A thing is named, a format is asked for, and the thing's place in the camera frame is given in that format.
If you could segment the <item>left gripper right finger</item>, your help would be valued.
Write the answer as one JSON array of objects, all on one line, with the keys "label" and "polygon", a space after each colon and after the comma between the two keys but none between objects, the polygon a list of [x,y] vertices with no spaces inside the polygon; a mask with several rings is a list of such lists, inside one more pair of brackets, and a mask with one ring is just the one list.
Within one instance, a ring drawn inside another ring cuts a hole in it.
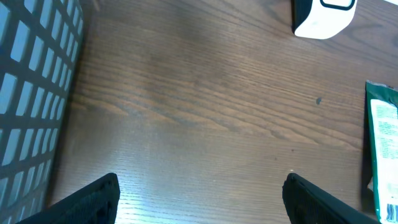
[{"label": "left gripper right finger", "polygon": [[292,224],[377,223],[296,173],[287,176],[282,199]]}]

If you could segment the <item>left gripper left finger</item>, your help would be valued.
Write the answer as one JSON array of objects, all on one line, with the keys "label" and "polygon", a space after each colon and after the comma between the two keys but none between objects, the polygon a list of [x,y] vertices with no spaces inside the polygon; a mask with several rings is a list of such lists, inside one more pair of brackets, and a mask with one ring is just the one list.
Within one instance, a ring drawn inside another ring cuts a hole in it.
[{"label": "left gripper left finger", "polygon": [[120,188],[115,173],[108,173],[22,224],[114,224]]}]

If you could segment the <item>white green glove package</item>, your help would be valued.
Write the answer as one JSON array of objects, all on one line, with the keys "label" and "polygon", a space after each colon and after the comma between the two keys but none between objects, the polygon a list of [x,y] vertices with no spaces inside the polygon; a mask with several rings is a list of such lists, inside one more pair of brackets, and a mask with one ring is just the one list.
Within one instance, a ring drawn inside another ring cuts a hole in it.
[{"label": "white green glove package", "polygon": [[397,89],[366,82],[376,216],[397,223]]}]

